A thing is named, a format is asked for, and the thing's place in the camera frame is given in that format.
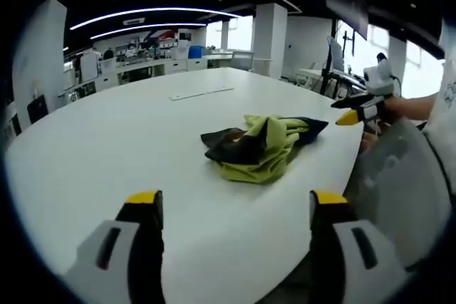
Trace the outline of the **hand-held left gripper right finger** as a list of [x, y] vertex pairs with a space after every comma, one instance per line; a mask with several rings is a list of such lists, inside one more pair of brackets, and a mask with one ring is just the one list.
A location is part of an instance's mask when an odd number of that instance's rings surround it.
[[386, 303], [408, 275], [392, 242], [342, 195], [313, 190], [310, 303]]

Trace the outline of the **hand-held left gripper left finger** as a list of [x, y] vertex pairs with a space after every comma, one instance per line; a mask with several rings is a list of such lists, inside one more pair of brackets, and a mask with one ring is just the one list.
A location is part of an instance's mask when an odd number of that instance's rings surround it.
[[77, 248], [68, 287], [83, 303], [164, 303], [162, 230], [162, 192], [130, 195]]

